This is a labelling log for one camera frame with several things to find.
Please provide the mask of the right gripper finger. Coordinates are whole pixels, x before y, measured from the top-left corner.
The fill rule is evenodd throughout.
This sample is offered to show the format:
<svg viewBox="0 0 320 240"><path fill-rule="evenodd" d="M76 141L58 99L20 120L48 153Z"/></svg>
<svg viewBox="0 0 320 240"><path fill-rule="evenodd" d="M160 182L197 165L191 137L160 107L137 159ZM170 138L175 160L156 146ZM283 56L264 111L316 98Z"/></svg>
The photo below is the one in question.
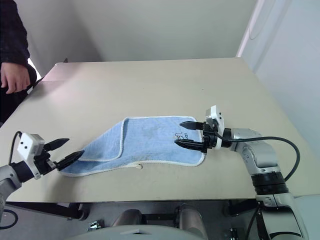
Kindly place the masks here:
<svg viewBox="0 0 320 240"><path fill-rule="evenodd" d="M198 142L191 139L177 139L174 143L185 149L200 151L204 154L207 153L207 148L204 142Z"/></svg>
<svg viewBox="0 0 320 240"><path fill-rule="evenodd" d="M196 121L184 121L179 124L181 127L188 129L188 130L200 130L204 129L203 122L196 122Z"/></svg>

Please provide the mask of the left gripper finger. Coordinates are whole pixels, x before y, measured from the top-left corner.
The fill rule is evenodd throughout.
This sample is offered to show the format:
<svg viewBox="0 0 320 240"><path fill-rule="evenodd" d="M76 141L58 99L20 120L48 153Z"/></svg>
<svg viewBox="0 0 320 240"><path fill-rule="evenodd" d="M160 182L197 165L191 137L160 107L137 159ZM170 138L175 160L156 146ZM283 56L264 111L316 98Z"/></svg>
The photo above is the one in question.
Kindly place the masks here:
<svg viewBox="0 0 320 240"><path fill-rule="evenodd" d="M67 155L62 160L56 163L56 169L58 171L61 171L67 168L68 166L73 164L75 161L77 161L84 154L84 152L85 152L84 150L80 150Z"/></svg>
<svg viewBox="0 0 320 240"><path fill-rule="evenodd" d="M58 138L55 139L51 142L48 142L44 145L44 150L45 151L54 151L61 146L63 146L66 142L68 142L70 139L69 138Z"/></svg>

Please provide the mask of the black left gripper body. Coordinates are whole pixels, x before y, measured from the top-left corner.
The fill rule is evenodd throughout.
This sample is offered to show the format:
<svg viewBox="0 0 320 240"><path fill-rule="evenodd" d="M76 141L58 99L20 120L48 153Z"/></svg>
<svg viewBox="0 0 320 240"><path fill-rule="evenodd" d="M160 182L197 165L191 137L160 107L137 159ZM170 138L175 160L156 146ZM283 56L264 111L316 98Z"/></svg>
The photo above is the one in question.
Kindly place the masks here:
<svg viewBox="0 0 320 240"><path fill-rule="evenodd" d="M56 162L50 160L51 155L43 149L39 155L33 157L34 164L40 175L44 176L57 168Z"/></svg>

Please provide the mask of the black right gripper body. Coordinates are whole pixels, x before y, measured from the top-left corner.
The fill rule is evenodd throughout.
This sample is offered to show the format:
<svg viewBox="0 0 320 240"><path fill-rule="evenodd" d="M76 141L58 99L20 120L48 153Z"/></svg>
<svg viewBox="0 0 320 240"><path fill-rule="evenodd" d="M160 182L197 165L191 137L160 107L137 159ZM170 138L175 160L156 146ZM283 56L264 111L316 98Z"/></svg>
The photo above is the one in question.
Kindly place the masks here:
<svg viewBox="0 0 320 240"><path fill-rule="evenodd" d="M207 122L203 122L202 128L202 143L203 147L201 152L206 154L208 149L215 148L217 145L218 137L216 134L218 133L217 122L214 121L212 125Z"/></svg>

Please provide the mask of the bystander bare hand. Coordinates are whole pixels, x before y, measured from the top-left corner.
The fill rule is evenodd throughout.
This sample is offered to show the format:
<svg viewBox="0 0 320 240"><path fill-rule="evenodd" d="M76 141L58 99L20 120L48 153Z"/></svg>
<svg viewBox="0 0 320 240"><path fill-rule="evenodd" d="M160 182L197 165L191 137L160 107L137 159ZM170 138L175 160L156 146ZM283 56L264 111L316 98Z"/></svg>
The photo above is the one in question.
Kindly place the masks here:
<svg viewBox="0 0 320 240"><path fill-rule="evenodd" d="M0 68L1 88L6 94L26 90L31 84L28 69L16 63L3 62Z"/></svg>

